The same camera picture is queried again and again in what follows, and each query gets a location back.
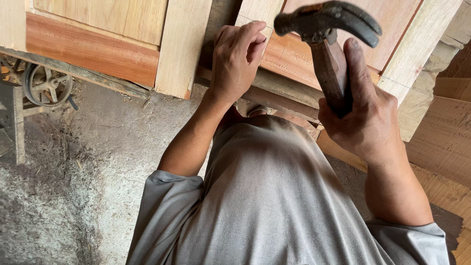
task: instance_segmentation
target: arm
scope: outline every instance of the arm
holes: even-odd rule
[[[400,137],[397,99],[373,84],[355,40],[345,42],[344,52],[353,110],[339,119],[321,99],[319,120],[332,140],[368,163],[365,200],[375,218],[410,226],[432,223],[427,195],[409,165]]]
[[[200,106],[162,155],[158,170],[194,176],[203,165],[216,128],[252,84],[259,66],[265,22],[224,26],[214,36],[212,78]]]

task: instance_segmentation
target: right hand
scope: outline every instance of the right hand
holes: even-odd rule
[[[343,48],[349,66],[353,109],[339,119],[319,100],[319,120],[329,137],[345,150],[362,158],[369,166],[394,165],[407,161],[398,125],[398,100],[373,84],[363,51],[353,38]]]

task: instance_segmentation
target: left hand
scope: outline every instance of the left hand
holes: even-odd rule
[[[230,105],[249,89],[267,45],[266,37],[260,33],[265,26],[263,21],[242,27],[226,25],[214,35],[212,78],[207,93],[216,101]]]

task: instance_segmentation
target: t-shirt sleeve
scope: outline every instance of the t-shirt sleeve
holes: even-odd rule
[[[200,176],[184,177],[156,170],[146,180],[126,264],[162,258],[173,248],[183,223],[201,203]]]
[[[383,220],[366,222],[377,244],[396,265],[449,264],[445,232],[436,223],[405,226]]]

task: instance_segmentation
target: hammer head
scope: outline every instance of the hammer head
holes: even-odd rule
[[[337,29],[347,31],[374,48],[378,45],[381,27],[361,8],[342,1],[329,1],[298,8],[291,14],[275,17],[275,32],[283,36],[297,32],[307,43],[327,39],[329,44],[337,40]]]

